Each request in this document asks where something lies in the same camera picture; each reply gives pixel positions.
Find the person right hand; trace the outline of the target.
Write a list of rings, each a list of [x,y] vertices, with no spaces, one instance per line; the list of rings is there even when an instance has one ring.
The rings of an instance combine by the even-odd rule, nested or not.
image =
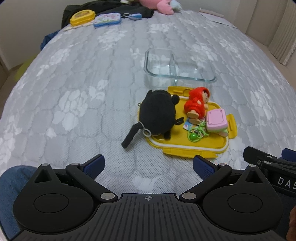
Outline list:
[[[296,241],[296,206],[290,212],[289,229],[286,239],[288,241]]]

